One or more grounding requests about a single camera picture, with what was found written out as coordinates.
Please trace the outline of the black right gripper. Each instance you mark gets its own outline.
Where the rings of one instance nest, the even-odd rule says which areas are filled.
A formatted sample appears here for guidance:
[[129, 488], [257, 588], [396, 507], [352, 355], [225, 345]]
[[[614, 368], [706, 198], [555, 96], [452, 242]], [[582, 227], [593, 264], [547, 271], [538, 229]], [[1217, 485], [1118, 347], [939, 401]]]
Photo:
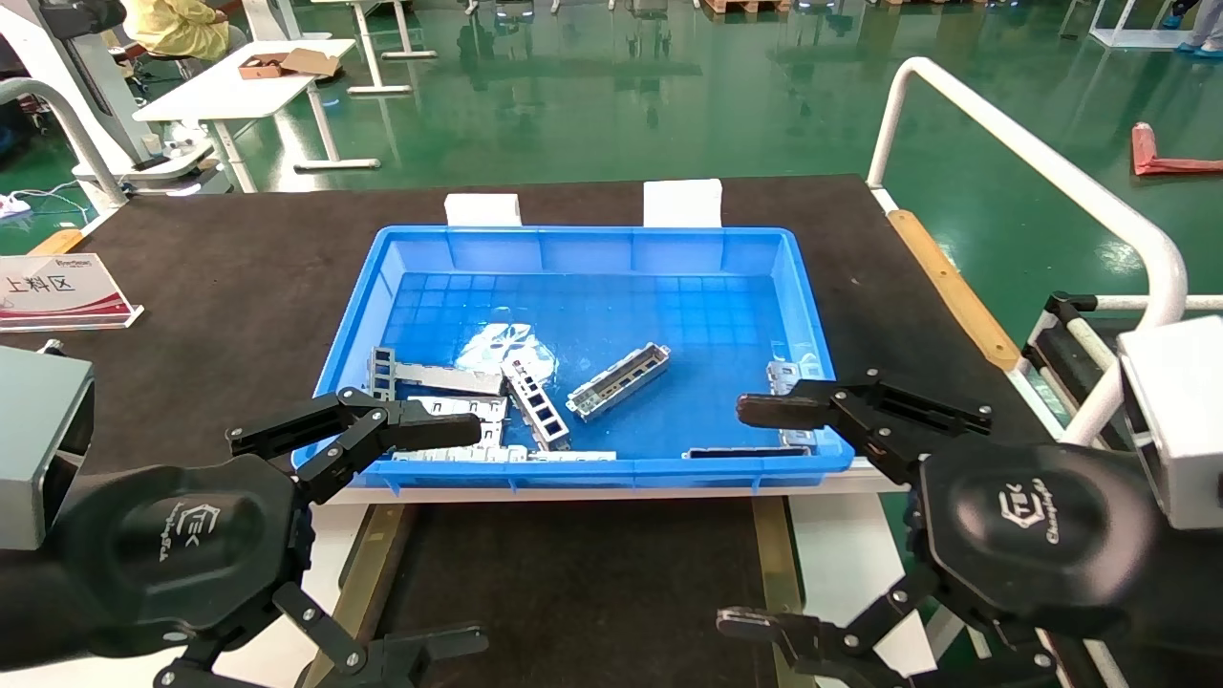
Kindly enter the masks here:
[[[881, 371], [742, 395], [737, 419], [777, 430], [829, 428], [893, 484], [917, 484], [920, 492], [934, 568], [910, 569], [846, 627], [815, 615], [718, 611], [718, 632], [777, 646], [795, 675], [848, 687], [1041, 687], [1059, 665], [1033, 628], [1081, 637], [1131, 631], [1135, 591], [1162, 530], [1135, 457], [960, 437], [992, 434], [991, 404], [937, 397]], [[918, 440], [960, 439], [936, 452], [918, 448], [914, 428]], [[996, 627], [1007, 650], [970, 666], [900, 675], [874, 648], [929, 598], [970, 626]]]

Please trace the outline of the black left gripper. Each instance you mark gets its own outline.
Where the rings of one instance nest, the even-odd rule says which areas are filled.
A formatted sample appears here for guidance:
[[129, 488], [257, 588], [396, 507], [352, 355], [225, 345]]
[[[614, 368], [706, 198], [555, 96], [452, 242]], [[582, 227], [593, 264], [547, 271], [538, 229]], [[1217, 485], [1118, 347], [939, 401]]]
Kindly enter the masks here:
[[[395, 450], [470, 447], [482, 435], [472, 413], [341, 389], [231, 428], [241, 457], [223, 464], [79, 479], [53, 525], [53, 554], [83, 653], [132, 657], [190, 643], [154, 687], [253, 687], [213, 666], [280, 613], [331, 662], [319, 687], [418, 687], [434, 662], [484, 653], [479, 624], [363, 645], [298, 585], [314, 539], [309, 502], [327, 503]], [[263, 461], [319, 441], [292, 478]]]

